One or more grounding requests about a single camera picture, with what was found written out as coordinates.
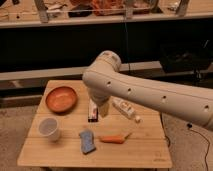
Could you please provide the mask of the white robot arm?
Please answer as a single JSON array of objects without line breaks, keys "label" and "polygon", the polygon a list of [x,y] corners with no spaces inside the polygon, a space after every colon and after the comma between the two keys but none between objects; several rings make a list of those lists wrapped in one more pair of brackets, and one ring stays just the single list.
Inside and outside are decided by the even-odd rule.
[{"label": "white robot arm", "polygon": [[98,106],[116,96],[213,131],[213,89],[128,76],[120,66],[120,57],[106,50],[84,71],[82,80]]}]

